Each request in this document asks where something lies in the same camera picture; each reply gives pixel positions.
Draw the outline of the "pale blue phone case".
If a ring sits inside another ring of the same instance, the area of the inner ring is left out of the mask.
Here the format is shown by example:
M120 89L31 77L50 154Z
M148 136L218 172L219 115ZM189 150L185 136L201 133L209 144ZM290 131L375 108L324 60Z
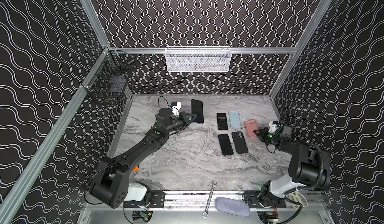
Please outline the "pale blue phone case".
M232 129L241 129L241 118L238 111L229 111L230 126Z

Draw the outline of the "black phone case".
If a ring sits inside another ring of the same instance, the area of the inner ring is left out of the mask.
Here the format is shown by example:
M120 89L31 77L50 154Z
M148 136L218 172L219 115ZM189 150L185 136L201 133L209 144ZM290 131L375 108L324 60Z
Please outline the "black phone case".
M246 154L249 152L243 132L233 132L232 138L237 154Z

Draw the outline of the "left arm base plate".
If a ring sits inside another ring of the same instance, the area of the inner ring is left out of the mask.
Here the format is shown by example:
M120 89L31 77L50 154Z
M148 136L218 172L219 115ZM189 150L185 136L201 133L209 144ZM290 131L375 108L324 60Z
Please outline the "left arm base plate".
M141 201L124 201L124 208L131 209L162 209L166 193L162 191L147 191Z

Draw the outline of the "black phone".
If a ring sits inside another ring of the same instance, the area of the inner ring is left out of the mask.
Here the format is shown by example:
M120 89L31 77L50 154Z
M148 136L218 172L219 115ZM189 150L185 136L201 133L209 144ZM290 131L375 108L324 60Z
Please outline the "black phone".
M194 119L195 123L204 124L204 107L202 101L191 100L191 113L196 114L196 118Z
M219 134L218 140L223 156L229 156L234 154L231 140L228 134Z

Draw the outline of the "pink phone case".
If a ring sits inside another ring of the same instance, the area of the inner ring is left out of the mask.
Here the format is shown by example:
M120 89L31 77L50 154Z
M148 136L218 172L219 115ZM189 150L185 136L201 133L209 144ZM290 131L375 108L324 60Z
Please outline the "pink phone case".
M245 123L245 127L246 127L246 132L249 138L256 136L256 134L254 133L254 130L259 130L258 124L255 119L247 121Z

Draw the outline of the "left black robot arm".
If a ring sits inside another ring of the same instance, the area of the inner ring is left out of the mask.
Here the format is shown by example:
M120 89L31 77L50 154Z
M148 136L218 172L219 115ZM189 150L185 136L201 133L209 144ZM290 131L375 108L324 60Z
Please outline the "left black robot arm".
M156 114L154 125L138 144L118 156L100 160L90 181L89 193L109 207L117 208L129 192L133 169L164 146L171 135L189 127L196 118L196 114L181 111L176 116L170 108L162 108Z

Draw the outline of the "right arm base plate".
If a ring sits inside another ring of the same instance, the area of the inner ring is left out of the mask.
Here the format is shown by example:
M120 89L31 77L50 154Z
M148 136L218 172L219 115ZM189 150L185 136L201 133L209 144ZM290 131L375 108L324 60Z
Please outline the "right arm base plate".
M276 197L272 194L262 195L261 191L244 191L242 200L250 209L285 209L285 199Z

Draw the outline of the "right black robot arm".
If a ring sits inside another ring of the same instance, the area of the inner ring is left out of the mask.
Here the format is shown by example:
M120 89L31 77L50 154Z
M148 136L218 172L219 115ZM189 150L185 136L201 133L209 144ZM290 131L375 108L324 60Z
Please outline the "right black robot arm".
M306 190L325 190L331 181L330 154L320 146L292 137L292 127L273 123L254 134L275 151L291 155L288 173L262 187L261 199L282 199L288 194Z

